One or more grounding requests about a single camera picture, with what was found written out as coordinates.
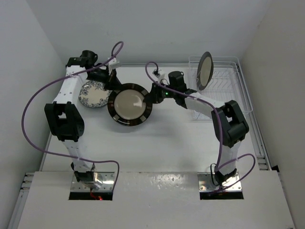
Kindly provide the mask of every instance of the white wall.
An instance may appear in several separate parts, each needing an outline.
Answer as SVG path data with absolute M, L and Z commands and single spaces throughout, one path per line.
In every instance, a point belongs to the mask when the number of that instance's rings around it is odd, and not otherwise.
M 273 165 L 297 228 L 305 228 L 305 1 L 274 0 L 242 61 Z
M 23 108 L 40 87 L 64 73 L 64 65 L 24 0 L 0 1 L 0 229 L 7 228 L 25 172 L 39 168 L 41 154 L 25 141 Z M 48 137 L 44 103 L 59 85 L 34 100 L 26 117 L 33 141 Z
M 187 62 L 209 50 L 241 57 L 270 0 L 27 0 L 66 61 L 125 41 L 123 62 Z

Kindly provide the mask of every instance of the dish rack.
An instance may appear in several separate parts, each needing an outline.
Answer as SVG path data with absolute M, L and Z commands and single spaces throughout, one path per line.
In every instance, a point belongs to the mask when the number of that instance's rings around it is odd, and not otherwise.
M 196 74 L 200 58 L 201 56 L 189 57 L 188 86 L 197 90 L 201 95 L 217 101 L 235 100 L 244 114 L 252 112 L 253 106 L 238 58 L 213 57 L 214 72 L 212 79 L 203 91 L 199 91 Z M 193 111 L 193 119 L 211 121 L 209 117 L 196 111 Z

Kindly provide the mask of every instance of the purple cable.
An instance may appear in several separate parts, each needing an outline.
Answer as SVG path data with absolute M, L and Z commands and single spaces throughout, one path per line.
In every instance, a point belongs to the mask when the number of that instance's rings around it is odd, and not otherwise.
M 225 162 L 225 163 L 222 164 L 221 166 L 219 166 L 220 158 L 221 158 L 222 150 L 223 150 L 223 130 L 222 130 L 222 127 L 221 127 L 220 117 L 219 117 L 219 115 L 218 115 L 218 112 L 217 112 L 216 108 L 215 108 L 211 103 L 209 103 L 208 101 L 205 101 L 205 100 L 203 100 L 203 99 L 201 99 L 201 98 L 196 98 L 196 97 L 194 97 L 194 96 L 192 96 L 192 95 L 189 95 L 189 94 L 184 94 L 184 93 L 179 92 L 179 91 L 176 91 L 176 90 L 174 90 L 174 89 L 172 89 L 172 88 L 168 88 L 168 87 L 166 87 L 166 86 L 164 86 L 164 85 L 158 83 L 157 81 L 155 81 L 155 80 L 150 76 L 150 74 L 148 73 L 148 70 L 147 70 L 148 65 L 151 64 L 151 63 L 153 63 L 154 65 L 156 65 L 156 66 L 157 66 L 157 69 L 158 69 L 158 64 L 157 64 L 156 62 L 152 62 L 152 61 L 151 61 L 151 62 L 148 62 L 148 63 L 145 65 L 145 72 L 146 72 L 148 78 L 150 78 L 151 81 L 153 81 L 153 83 L 155 83 L 156 85 L 158 85 L 159 87 L 161 87 L 161 88 L 163 88 L 163 89 L 165 89 L 165 90 L 167 90 L 167 91 L 174 92 L 174 93 L 176 93 L 176 94 L 179 94 L 179 95 L 182 95 L 182 96 L 185 96 L 185 97 L 190 97 L 190 98 L 196 99 L 196 100 L 198 100 L 198 101 L 200 101 L 200 102 L 202 102 L 202 103 L 208 104 L 208 105 L 211 106 L 212 109 L 214 110 L 214 112 L 215 112 L 215 114 L 216 114 L 216 118 L 217 118 L 218 127 L 219 127 L 219 153 L 218 153 L 218 159 L 217 159 L 217 164 L 216 164 L 216 167 L 215 167 L 215 171 L 218 171 L 219 169 L 221 169 L 221 168 L 224 167 L 225 165 L 227 165 L 227 164 L 229 164 L 229 163 L 232 163 L 232 162 L 234 162 L 234 161 L 236 161 L 236 160 L 239 160 L 240 158 L 243 158 L 243 157 L 245 157 L 245 156 L 251 156 L 251 157 L 253 158 L 253 165 L 252 165 L 251 169 L 250 169 L 242 178 L 240 178 L 238 181 L 236 181 L 234 184 L 232 184 L 232 185 L 230 185 L 230 186 L 227 186 L 227 187 L 225 187 L 225 188 L 219 188 L 218 190 L 211 192 L 211 195 L 212 195 L 212 194 L 215 194 L 215 193 L 217 193 L 217 192 L 226 190 L 226 189 L 232 187 L 233 185 L 235 185 L 237 182 L 239 182 L 239 181 L 243 180 L 244 178 L 246 178 L 246 176 L 248 176 L 248 175 L 252 172 L 252 170 L 254 169 L 254 166 L 255 166 L 255 157 L 254 157 L 252 154 L 244 154 L 244 155 L 241 155 L 241 156 L 238 157 L 237 159 L 232 159 L 232 160 L 230 160 L 230 161 Z
M 115 52 L 115 54 L 113 54 L 114 52 L 114 49 L 120 44 L 120 47 L 119 49 Z M 86 70 L 83 70 L 83 71 L 80 71 L 80 72 L 77 72 L 77 73 L 73 73 L 71 76 L 74 76 L 74 75 L 78 75 L 78 74 L 81 74 L 81 73 L 86 73 L 86 72 L 90 72 L 90 71 L 93 71 L 95 69 L 98 69 L 106 64 L 108 64 L 113 58 L 115 58 L 119 52 L 122 50 L 123 48 L 123 45 L 124 45 L 124 42 L 117 42 L 115 44 L 115 46 L 113 47 L 112 49 L 112 56 L 111 58 L 109 58 L 107 61 L 105 61 L 104 63 L 101 63 L 93 68 L 90 68 L 90 69 L 86 69 Z M 90 163 L 97 163 L 97 164 L 101 164 L 101 163 L 109 163 L 109 162 L 112 162 L 112 163 L 116 163 L 117 167 L 118 167 L 118 170 L 117 170 L 117 174 L 116 174 L 116 178 L 115 178 L 115 182 L 113 184 L 113 188 L 112 188 L 112 192 L 114 191 L 114 188 L 115 188 L 115 185 L 117 183 L 117 180 L 118 180 L 118 177 L 119 177 L 119 172 L 120 172 L 120 165 L 117 161 L 114 161 L 114 160 L 107 160 L 107 161 L 94 161 L 94 160 L 89 160 L 89 159 L 86 159 L 86 158 L 78 158 L 76 156 L 71 156 L 71 155 L 66 155 L 66 154 L 60 154 L 60 153 L 54 153 L 54 152 L 50 152 L 50 151 L 47 151 L 45 149 L 42 149 L 38 146 L 36 146 L 30 139 L 29 137 L 27 136 L 26 132 L 25 132 L 25 128 L 24 128 L 24 118 L 25 118 L 25 114 L 29 108 L 29 105 L 31 104 L 31 102 L 33 101 L 33 99 L 41 92 L 43 91 L 44 89 L 46 89 L 47 87 L 59 82 L 59 81 L 63 81 L 65 79 L 68 79 L 70 78 L 71 76 L 65 76 L 65 77 L 62 77 L 62 78 L 59 78 L 57 80 L 54 80 L 50 83 L 48 83 L 47 85 L 45 85 L 44 87 L 42 87 L 41 89 L 39 89 L 31 98 L 30 100 L 28 101 L 28 103 L 26 104 L 24 110 L 23 110 L 23 113 L 22 113 L 22 118 L 21 118 L 21 128 L 22 128 L 22 133 L 25 137 L 25 139 L 27 140 L 27 142 L 32 146 L 34 147 L 35 149 L 43 152 L 43 153 L 46 153 L 46 154 L 51 154 L 51 155 L 56 155 L 56 156 L 64 156 L 64 157 L 69 157 L 69 158 L 74 158 L 74 159 L 79 159 L 79 160 L 82 160 L 82 161 L 87 161 L 87 162 L 90 162 Z

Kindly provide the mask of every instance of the purple hose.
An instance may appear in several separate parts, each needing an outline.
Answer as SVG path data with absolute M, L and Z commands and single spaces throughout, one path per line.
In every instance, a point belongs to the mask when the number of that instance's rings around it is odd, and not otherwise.
M 234 162 L 234 161 L 236 161 L 236 160 L 238 160 L 238 159 L 240 159 L 240 158 L 243 158 L 243 157 L 245 157 L 245 156 L 251 156 L 251 157 L 253 158 L 253 165 L 252 165 L 251 169 L 250 169 L 242 178 L 240 178 L 240 179 L 239 179 L 238 181 L 236 181 L 234 184 L 232 184 L 232 185 L 230 185 L 230 186 L 227 186 L 227 187 L 224 187 L 224 188 L 219 188 L 218 190 L 213 191 L 213 192 L 211 192 L 210 194 L 212 195 L 212 194 L 218 193 L 218 192 L 220 192 L 220 191 L 226 190 L 226 189 L 232 187 L 233 185 L 235 185 L 237 182 L 239 182 L 239 181 L 243 180 L 244 178 L 246 178 L 246 176 L 248 176 L 248 175 L 252 172 L 252 170 L 254 169 L 254 166 L 255 166 L 255 157 L 254 157 L 252 154 L 244 154 L 244 155 L 241 155 L 241 156 L 238 157 L 237 159 L 236 159 L 236 158 L 235 158 L 235 159 L 232 159 L 232 160 L 227 161 L 226 163 L 222 164 L 221 166 L 219 166 L 220 158 L 221 158 L 222 151 L 223 151 L 223 130 L 222 130 L 222 127 L 221 127 L 220 117 L 219 117 L 219 115 L 218 115 L 218 112 L 217 112 L 216 108 L 215 108 L 211 103 L 209 103 L 208 101 L 205 101 L 205 100 L 203 100 L 203 99 L 201 99 L 201 98 L 196 98 L 196 97 L 194 97 L 194 96 L 192 96 L 192 95 L 189 95 L 189 94 L 184 94 L 184 93 L 182 93 L 182 92 L 176 91 L 176 90 L 174 90 L 174 89 L 172 89 L 172 88 L 168 88 L 168 87 L 166 87 L 166 86 L 164 86 L 164 85 L 162 85 L 162 84 L 156 82 L 156 81 L 149 75 L 148 70 L 147 70 L 148 65 L 151 64 L 151 63 L 153 63 L 154 65 L 156 65 L 157 69 L 159 69 L 158 64 L 157 64 L 156 62 L 152 62 L 152 61 L 151 61 L 151 62 L 148 62 L 148 63 L 145 65 L 145 72 L 146 72 L 148 78 L 150 78 L 151 81 L 153 81 L 156 85 L 158 85 L 159 87 L 161 87 L 161 88 L 163 88 L 163 89 L 165 89 L 165 90 L 167 90 L 167 91 L 174 92 L 174 93 L 176 93 L 176 94 L 179 94 L 179 95 L 182 95 L 182 96 L 185 96 L 185 97 L 190 97 L 190 98 L 192 98 L 192 99 L 197 99 L 198 101 L 200 101 L 200 102 L 202 102 L 202 103 L 208 104 L 208 105 L 211 106 L 212 109 L 214 110 L 214 112 L 215 112 L 215 114 L 216 114 L 216 118 L 217 118 L 218 127 L 219 127 L 219 153 L 218 153 L 218 159 L 217 159 L 217 164 L 216 164 L 216 167 L 215 167 L 215 171 L 218 171 L 219 169 L 221 169 L 221 168 L 224 167 L 225 165 L 227 165 L 227 164 L 229 164 L 229 163 L 232 163 L 232 162 Z
M 113 54 L 114 52 L 114 49 L 120 44 L 120 47 L 118 49 L 118 51 L 115 52 L 115 54 Z M 81 73 L 86 73 L 86 72 L 90 72 L 90 71 L 93 71 L 95 69 L 98 69 L 106 64 L 108 64 L 113 58 L 115 58 L 119 52 L 122 50 L 122 47 L 124 45 L 124 42 L 118 42 L 115 44 L 115 46 L 113 47 L 112 49 L 112 56 L 111 58 L 109 58 L 107 61 L 105 61 L 104 63 L 101 63 L 93 68 L 90 68 L 90 69 L 86 69 L 86 70 L 83 70 L 83 71 L 80 71 L 80 72 L 77 72 L 77 73 L 73 73 L 71 76 L 74 76 L 74 75 L 78 75 L 78 74 L 81 74 Z M 47 87 L 59 82 L 59 81 L 63 81 L 65 79 L 68 79 L 70 78 L 71 76 L 65 76 L 65 77 L 62 77 L 62 78 L 59 78 L 57 80 L 54 80 L 50 83 L 48 83 L 47 85 L 45 85 L 44 87 L 42 87 L 41 89 L 39 89 L 31 98 L 30 100 L 28 101 L 28 103 L 26 104 L 24 110 L 23 110 L 23 113 L 22 113 L 22 118 L 21 118 L 21 128 L 22 128 L 22 133 L 25 137 L 25 139 L 28 141 L 28 143 L 34 147 L 35 149 L 43 152 L 43 153 L 46 153 L 46 154 L 52 154 L 52 155 L 56 155 L 56 156 L 64 156 L 64 157 L 70 157 L 70 158 L 74 158 L 74 159 L 77 159 L 76 156 L 71 156 L 71 155 L 66 155 L 66 154 L 59 154 L 59 153 L 54 153 L 54 152 L 50 152 L 50 151 L 47 151 L 45 149 L 42 149 L 38 146 L 36 146 L 30 139 L 29 137 L 27 136 L 26 132 L 25 132 L 25 128 L 24 128 L 24 118 L 25 118 L 25 114 L 29 108 L 29 105 L 31 104 L 31 102 L 33 101 L 33 99 L 41 92 L 43 91 L 44 89 L 46 89 Z M 112 163 L 116 163 L 117 167 L 118 167 L 118 170 L 117 170 L 117 174 L 116 174 L 116 178 L 115 178 L 115 182 L 113 184 L 113 188 L 112 188 L 112 192 L 114 191 L 114 188 L 115 188 L 115 185 L 117 183 L 117 180 L 118 180 L 118 177 L 119 177 L 119 172 L 120 172 L 120 165 L 117 161 L 114 161 L 114 160 L 108 160 L 108 161 L 94 161 L 94 160 L 89 160 L 89 159 L 85 159 L 85 158 L 79 158 L 79 160 L 82 160 L 82 161 L 87 161 L 87 162 L 90 162 L 90 163 L 109 163 L 109 162 L 112 162 Z

